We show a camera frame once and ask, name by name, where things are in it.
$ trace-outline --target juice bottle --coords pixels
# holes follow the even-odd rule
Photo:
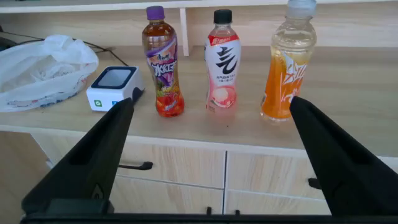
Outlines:
[[[289,106],[300,86],[308,61],[317,42],[310,19],[315,0],[289,0],[286,21],[276,30],[271,43],[271,65],[261,116],[273,121],[291,117]]]
[[[162,6],[146,9],[149,25],[142,31],[142,45],[156,89],[156,110],[164,117],[181,114],[184,99],[178,83],[177,35],[164,22]]]
[[[233,115],[236,109],[236,76],[241,61],[241,42],[231,28],[232,11],[214,12],[215,28],[205,43],[209,78],[206,109],[217,115]]]

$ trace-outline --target desk surface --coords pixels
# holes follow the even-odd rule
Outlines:
[[[140,66],[146,91],[137,102],[129,136],[162,144],[170,139],[226,143],[229,146],[303,149],[292,121],[273,126],[259,115],[269,69],[268,47],[244,47],[238,75],[238,110],[234,119],[220,121],[205,111],[208,87],[203,48],[179,58],[185,112],[162,118],[155,109],[155,90],[140,47],[115,51],[126,63]],[[397,156],[398,54],[385,48],[316,48],[301,91],[308,99],[378,156]],[[120,65],[109,53],[99,54],[91,83],[109,65]],[[90,109],[85,91],[48,108],[0,113],[0,129],[19,132],[87,132],[104,113]]]

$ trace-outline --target drawer handle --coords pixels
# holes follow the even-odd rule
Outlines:
[[[118,165],[119,168],[125,169],[135,169],[135,170],[150,170],[154,165],[153,162],[144,162],[141,166],[127,166],[127,165]]]
[[[316,178],[309,178],[308,179],[308,184],[312,188],[315,188],[315,189],[318,189],[318,190],[322,190],[321,185],[319,184],[319,181]]]

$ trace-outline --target bottle label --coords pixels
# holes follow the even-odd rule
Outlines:
[[[146,55],[155,83],[157,108],[170,111],[182,97],[177,73],[177,36],[164,47],[148,50]]]
[[[208,36],[205,61],[209,76],[206,108],[229,108],[236,101],[235,81],[241,59],[238,35],[231,37]]]
[[[262,112],[271,118],[287,119],[290,103],[300,92],[310,54],[272,50],[275,53],[271,58]]]

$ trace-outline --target white plastic bag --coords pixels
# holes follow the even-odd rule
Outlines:
[[[51,35],[0,52],[0,112],[48,106],[76,95],[98,66],[81,40]]]

